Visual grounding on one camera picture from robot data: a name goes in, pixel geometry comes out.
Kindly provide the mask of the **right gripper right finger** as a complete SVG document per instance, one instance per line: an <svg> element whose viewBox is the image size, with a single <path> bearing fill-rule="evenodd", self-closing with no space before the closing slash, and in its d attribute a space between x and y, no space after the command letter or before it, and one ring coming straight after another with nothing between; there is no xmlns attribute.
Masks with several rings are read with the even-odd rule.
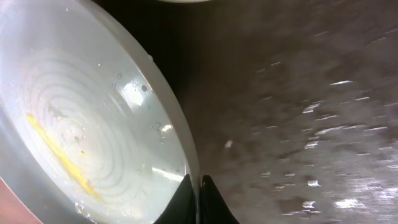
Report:
<svg viewBox="0 0 398 224"><path fill-rule="evenodd" d="M199 196L201 224L239 224L209 175L202 178Z"/></svg>

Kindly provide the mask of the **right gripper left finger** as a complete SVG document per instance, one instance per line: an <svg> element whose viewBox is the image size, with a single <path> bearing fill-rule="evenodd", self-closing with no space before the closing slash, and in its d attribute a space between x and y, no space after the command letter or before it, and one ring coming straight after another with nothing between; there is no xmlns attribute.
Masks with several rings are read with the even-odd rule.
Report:
<svg viewBox="0 0 398 224"><path fill-rule="evenodd" d="M154 224L196 224L196 198L188 174Z"/></svg>

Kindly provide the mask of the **pale plate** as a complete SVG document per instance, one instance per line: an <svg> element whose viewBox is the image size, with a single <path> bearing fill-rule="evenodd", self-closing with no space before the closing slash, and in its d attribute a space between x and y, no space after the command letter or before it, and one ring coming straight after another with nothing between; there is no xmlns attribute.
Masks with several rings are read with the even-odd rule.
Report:
<svg viewBox="0 0 398 224"><path fill-rule="evenodd" d="M152 57L93 1L1 2L1 222L154 223L199 167Z"/></svg>

